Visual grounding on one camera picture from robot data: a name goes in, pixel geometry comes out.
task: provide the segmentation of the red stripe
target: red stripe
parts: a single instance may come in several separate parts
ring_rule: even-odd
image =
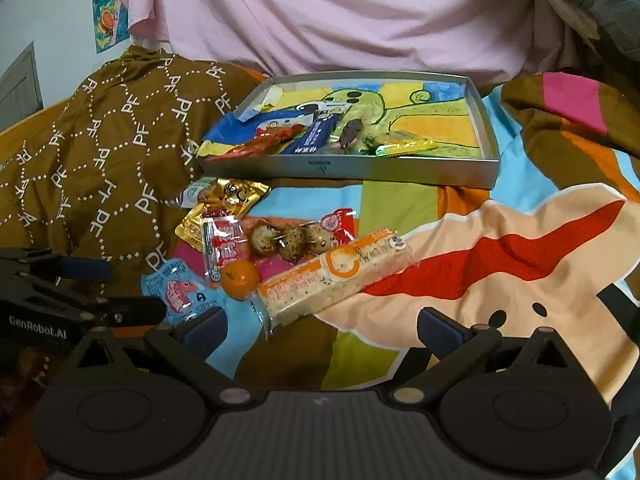
[[[623,205],[623,200],[611,202],[540,238],[514,233],[498,239],[482,237],[470,249],[422,260],[368,286],[364,292],[372,296],[408,294],[457,300],[471,285],[496,272],[527,282],[545,278],[565,256],[609,229]]]

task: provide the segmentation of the silver tray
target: silver tray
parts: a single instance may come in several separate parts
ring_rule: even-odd
[[[261,155],[219,159],[201,158],[205,174],[255,179],[294,177],[385,180],[491,189],[498,175],[499,156],[494,130],[478,94],[467,77],[425,72],[343,71],[274,77],[256,88],[234,111],[238,118],[263,101],[274,85],[332,80],[391,80],[460,83],[465,89],[469,117],[476,131],[481,158],[439,156],[380,157],[373,155]]]

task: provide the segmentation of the pink fabric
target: pink fabric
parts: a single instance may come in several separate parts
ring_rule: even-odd
[[[271,75],[354,68],[503,82],[553,70],[564,32],[546,0],[123,2],[134,36]]]
[[[565,73],[547,73],[542,77],[545,108],[595,132],[607,134],[597,81]]]

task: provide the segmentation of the black eye print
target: black eye print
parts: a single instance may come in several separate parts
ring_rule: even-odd
[[[546,317],[546,308],[542,303],[538,303],[537,301],[531,305],[533,312],[538,314],[539,316]]]
[[[315,114],[318,111],[318,105],[305,105],[300,108],[305,114]]]
[[[500,328],[507,321],[507,313],[503,310],[496,310],[489,318],[489,325],[494,328]]]

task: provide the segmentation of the small orange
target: small orange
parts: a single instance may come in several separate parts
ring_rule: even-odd
[[[260,272],[249,260],[236,260],[222,268],[220,284],[234,300],[244,301],[260,283]]]

